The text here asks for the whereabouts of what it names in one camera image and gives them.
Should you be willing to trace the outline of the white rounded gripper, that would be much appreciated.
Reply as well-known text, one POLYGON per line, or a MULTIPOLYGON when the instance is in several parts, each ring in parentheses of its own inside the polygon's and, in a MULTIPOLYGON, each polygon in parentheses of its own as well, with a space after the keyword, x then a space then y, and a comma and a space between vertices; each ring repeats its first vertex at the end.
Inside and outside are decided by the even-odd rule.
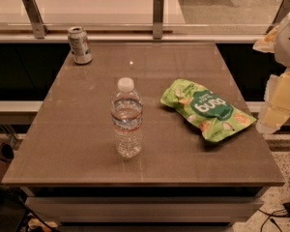
POLYGON ((275 53, 275 60, 287 67, 280 76, 271 74, 264 94, 256 128, 260 133, 278 131, 290 118, 290 12, 263 39, 258 40, 253 50, 275 53))

